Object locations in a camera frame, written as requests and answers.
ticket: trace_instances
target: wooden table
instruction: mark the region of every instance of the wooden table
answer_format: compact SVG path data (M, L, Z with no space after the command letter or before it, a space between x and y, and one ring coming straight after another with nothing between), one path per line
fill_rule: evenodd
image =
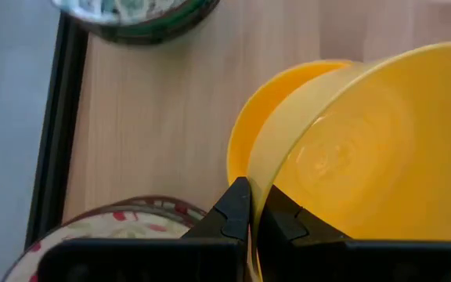
M162 194L209 209L241 107L274 74L451 41L451 0L222 0L152 47L88 40L63 220Z

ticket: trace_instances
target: yellow bowl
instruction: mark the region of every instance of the yellow bowl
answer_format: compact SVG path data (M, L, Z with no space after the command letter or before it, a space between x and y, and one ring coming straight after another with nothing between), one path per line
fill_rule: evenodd
M247 101L231 132L227 150L227 179L229 185L247 174L248 158L255 138L265 119L290 93L307 81L342 67L346 60L320 60L286 70L265 83Z
M451 240L451 42L305 83L265 121L247 177L253 244L273 183L353 238Z

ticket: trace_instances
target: black plastic frame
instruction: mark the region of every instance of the black plastic frame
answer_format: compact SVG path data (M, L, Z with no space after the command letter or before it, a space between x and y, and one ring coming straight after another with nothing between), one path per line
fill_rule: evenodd
M25 248L62 222L88 33L61 14Z

